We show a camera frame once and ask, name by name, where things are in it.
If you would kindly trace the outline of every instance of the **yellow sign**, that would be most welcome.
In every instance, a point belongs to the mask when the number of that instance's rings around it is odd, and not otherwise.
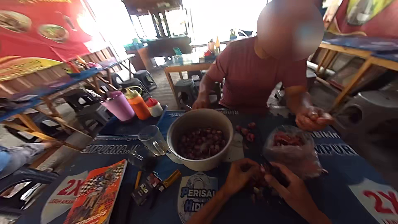
[[[0,64],[0,82],[12,80],[59,64],[62,64],[62,62],[41,57],[13,59]]]

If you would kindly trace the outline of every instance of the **hand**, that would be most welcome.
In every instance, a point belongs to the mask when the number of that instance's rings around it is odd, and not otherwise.
[[[331,223],[327,216],[318,210],[302,179],[282,164],[272,163],[272,165],[279,167],[282,173],[286,175],[290,182],[289,186],[287,188],[282,186],[270,173],[266,173],[264,178],[269,185],[278,191],[290,207],[309,223]]]
[[[210,105],[209,96],[200,95],[192,105],[192,109],[208,108]]]
[[[296,114],[297,126],[306,131],[322,130],[333,123],[333,117],[319,107],[310,106]]]
[[[251,159],[244,158],[232,162],[225,184],[222,186],[228,196],[240,191],[251,178],[260,173],[260,165]]]

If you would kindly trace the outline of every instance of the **glass mug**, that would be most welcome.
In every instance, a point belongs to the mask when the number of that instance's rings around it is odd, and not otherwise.
[[[141,170],[151,170],[156,165],[156,156],[141,145],[129,154],[129,162]]]
[[[138,133],[138,139],[155,155],[164,155],[169,148],[156,125],[143,128]]]

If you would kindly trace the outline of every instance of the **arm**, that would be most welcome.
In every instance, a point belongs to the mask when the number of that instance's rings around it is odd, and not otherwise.
[[[282,83],[285,87],[287,106],[296,114],[296,124],[307,131],[324,129],[334,122],[323,109],[314,107],[307,92],[306,60],[295,61],[283,67]]]
[[[216,195],[203,206],[200,211],[195,213],[187,224],[206,224],[211,223],[214,217],[218,214],[225,202],[228,201],[230,195],[226,193],[225,188],[221,187]]]
[[[222,82],[228,73],[230,55],[233,44],[228,45],[222,53],[217,56],[217,60],[210,66],[206,75],[202,78],[199,85],[199,95],[192,109],[207,108],[210,105],[209,92],[214,89],[215,82]]]
[[[296,114],[296,124],[307,131],[324,129],[333,124],[334,119],[323,109],[312,105],[311,96],[304,86],[291,86],[285,89],[289,109]]]
[[[289,186],[285,188],[269,173],[266,173],[264,178],[291,208],[310,224],[332,224],[330,219],[318,209],[302,179],[282,164],[272,163],[272,165],[279,167],[286,175],[290,182]]]
[[[243,172],[242,168],[247,167],[250,168]],[[228,199],[240,191],[252,177],[260,173],[259,168],[258,163],[248,158],[233,162],[225,184],[209,202],[190,218],[187,224],[211,223]]]
[[[298,114],[304,108],[312,107],[311,96],[305,86],[291,86],[285,89],[287,107]]]
[[[210,105],[209,92],[214,88],[215,81],[207,74],[204,75],[199,85],[199,95],[192,109],[207,108]]]

